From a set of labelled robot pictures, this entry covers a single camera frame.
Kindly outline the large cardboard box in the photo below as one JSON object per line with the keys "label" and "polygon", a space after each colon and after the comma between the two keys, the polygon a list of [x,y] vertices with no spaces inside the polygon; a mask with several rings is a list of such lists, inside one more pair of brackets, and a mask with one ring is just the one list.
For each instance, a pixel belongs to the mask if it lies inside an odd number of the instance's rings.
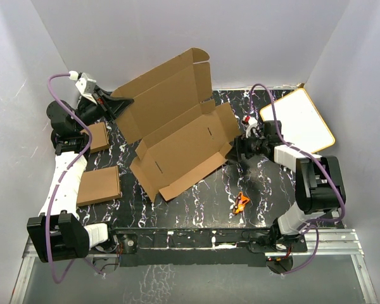
{"label": "large cardboard box", "polygon": [[209,54],[192,47],[112,92],[134,102],[116,119],[138,143],[130,170],[151,201],[168,201],[225,162],[240,134],[229,103],[213,98]]}

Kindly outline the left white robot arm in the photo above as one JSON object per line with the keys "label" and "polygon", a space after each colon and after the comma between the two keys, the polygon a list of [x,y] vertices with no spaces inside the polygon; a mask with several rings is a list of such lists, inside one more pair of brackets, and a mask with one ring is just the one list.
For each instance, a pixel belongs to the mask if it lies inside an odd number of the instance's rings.
{"label": "left white robot arm", "polygon": [[99,86],[94,88],[94,99],[82,97],[77,108],[66,101],[52,101],[47,106],[56,166],[44,206],[27,222],[28,234],[44,263],[84,258],[96,246],[110,253],[118,245],[117,235],[107,224],[84,226],[77,219],[78,191],[91,151],[87,143],[94,139],[84,127],[100,118],[114,121],[134,100],[113,97]]}

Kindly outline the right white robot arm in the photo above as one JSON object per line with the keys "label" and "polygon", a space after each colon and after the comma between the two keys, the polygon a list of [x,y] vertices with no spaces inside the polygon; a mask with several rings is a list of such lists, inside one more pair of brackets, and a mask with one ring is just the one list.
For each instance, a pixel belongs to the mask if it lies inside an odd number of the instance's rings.
{"label": "right white robot arm", "polygon": [[258,122],[251,116],[245,116],[241,123],[246,132],[235,138],[225,156],[228,160],[240,162],[262,155],[295,174],[295,202],[274,220],[268,233],[258,237],[259,242],[284,251],[319,217],[339,209],[339,217],[343,218],[346,193],[335,156],[307,153],[286,142],[280,121],[266,121],[262,130],[257,129]]}

